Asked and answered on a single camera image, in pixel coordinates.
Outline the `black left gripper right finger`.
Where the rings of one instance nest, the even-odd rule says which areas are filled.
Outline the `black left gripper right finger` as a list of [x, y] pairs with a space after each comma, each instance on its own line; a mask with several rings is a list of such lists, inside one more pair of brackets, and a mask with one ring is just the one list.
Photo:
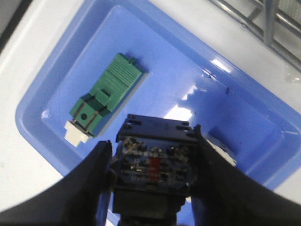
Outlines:
[[198, 179], [191, 188], [197, 226], [299, 226], [301, 206], [230, 165], [194, 127]]

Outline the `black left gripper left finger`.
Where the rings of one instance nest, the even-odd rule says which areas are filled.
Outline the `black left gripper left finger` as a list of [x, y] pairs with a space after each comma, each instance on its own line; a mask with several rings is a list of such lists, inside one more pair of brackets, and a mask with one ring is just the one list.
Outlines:
[[67, 176], [0, 214], [2, 226], [104, 226], [112, 145], [100, 141]]

